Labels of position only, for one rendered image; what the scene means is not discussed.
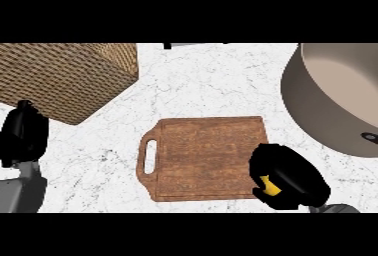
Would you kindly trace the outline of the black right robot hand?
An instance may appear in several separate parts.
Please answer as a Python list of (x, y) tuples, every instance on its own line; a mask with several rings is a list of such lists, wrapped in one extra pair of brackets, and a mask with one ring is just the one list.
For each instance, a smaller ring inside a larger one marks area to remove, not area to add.
[[(279, 187), (276, 196), (263, 192), (262, 176), (269, 176)], [(313, 164), (290, 147), (279, 144), (257, 146), (250, 158), (250, 177), (257, 184), (253, 195), (275, 210), (297, 210), (300, 205), (325, 205), (331, 188)]]

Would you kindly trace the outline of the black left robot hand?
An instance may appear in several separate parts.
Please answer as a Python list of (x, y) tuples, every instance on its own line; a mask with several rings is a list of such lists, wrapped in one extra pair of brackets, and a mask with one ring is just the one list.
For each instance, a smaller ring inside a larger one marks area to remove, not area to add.
[(3, 168), (37, 161), (47, 148), (49, 118), (30, 100), (21, 100), (0, 129), (0, 162)]

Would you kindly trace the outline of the yellow lemon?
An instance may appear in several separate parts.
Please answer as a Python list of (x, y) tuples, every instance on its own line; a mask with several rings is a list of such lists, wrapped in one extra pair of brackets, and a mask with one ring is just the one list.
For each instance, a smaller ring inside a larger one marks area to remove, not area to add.
[(269, 180), (269, 176), (262, 176), (260, 177), (263, 183), (264, 183), (264, 189), (263, 192), (269, 196), (276, 196), (281, 193), (279, 187), (273, 184), (273, 182)]

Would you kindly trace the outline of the brown wooden cutting board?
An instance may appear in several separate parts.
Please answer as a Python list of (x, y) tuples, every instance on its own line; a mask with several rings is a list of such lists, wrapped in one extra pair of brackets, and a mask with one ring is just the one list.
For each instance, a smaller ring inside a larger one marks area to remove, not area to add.
[(167, 118), (145, 133), (136, 176), (157, 202), (251, 199), (250, 158), (263, 118)]

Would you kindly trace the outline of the grey metal pot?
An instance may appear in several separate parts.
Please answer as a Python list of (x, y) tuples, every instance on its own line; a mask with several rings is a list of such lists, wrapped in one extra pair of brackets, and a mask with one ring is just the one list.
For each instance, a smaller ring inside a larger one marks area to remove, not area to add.
[(321, 144), (378, 158), (378, 43), (301, 43), (281, 94), (295, 123)]

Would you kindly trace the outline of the brown wicker basket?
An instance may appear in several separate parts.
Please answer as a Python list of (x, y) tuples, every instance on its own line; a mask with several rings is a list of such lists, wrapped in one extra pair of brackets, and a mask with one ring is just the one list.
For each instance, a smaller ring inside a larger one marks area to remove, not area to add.
[(133, 43), (0, 43), (0, 103), (80, 124), (139, 80)]

